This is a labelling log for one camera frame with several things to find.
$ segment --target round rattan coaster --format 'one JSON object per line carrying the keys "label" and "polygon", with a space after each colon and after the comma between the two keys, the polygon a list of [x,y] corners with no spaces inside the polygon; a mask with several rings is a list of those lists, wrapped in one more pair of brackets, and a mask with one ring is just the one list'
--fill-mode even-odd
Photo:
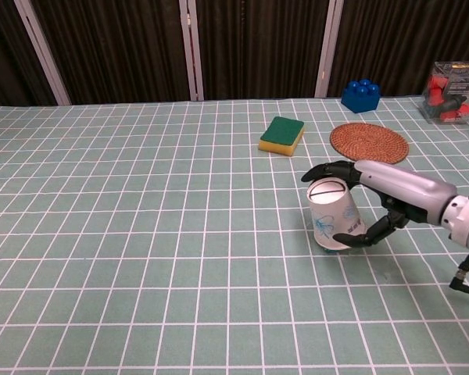
{"label": "round rattan coaster", "polygon": [[344,123],[330,134],[330,143],[351,160],[375,160],[389,164],[408,155],[408,143],[396,132],[372,123]]}

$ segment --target robotic hand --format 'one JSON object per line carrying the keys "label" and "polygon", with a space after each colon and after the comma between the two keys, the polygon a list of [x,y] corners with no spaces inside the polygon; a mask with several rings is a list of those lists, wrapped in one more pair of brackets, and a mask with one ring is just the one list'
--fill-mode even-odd
{"label": "robotic hand", "polygon": [[[351,248],[371,246],[412,220],[446,228],[452,241],[469,249],[469,197],[458,195],[454,185],[370,160],[320,164],[309,170],[301,181],[325,177],[340,178],[349,189],[358,184],[370,188],[379,195],[382,207],[388,210],[387,215],[368,228],[365,234],[335,234],[333,238],[336,241]],[[469,286],[464,284],[467,272],[469,255],[459,265],[450,287],[469,293]]]}

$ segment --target dark curtain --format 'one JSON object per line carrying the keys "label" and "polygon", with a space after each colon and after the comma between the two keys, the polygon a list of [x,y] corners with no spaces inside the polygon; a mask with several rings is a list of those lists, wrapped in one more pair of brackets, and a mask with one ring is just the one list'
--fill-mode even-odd
{"label": "dark curtain", "polygon": [[56,101],[13,0],[0,1],[0,105]]}
{"label": "dark curtain", "polygon": [[328,96],[351,80],[419,95],[434,61],[469,60],[469,0],[346,0]]}
{"label": "dark curtain", "polygon": [[196,0],[205,99],[313,97],[328,0]]}
{"label": "dark curtain", "polygon": [[32,0],[73,104],[189,100],[177,0]]}

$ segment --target yellow sponge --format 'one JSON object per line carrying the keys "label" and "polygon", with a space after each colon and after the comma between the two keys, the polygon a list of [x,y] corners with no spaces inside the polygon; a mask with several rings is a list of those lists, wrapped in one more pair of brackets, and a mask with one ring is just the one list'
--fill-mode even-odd
{"label": "yellow sponge", "polygon": [[259,140],[259,150],[292,156],[304,134],[304,122],[274,117]]}

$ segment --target green grid tablecloth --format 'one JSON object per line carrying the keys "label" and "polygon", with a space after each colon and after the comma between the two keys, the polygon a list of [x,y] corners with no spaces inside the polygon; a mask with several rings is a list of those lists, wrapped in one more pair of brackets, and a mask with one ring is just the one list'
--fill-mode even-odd
{"label": "green grid tablecloth", "polygon": [[[469,295],[447,287],[466,250],[410,223],[327,254],[300,182],[363,120],[469,194],[469,124],[415,101],[0,107],[0,374],[469,375]],[[257,149],[274,116],[305,122],[291,158]]]}

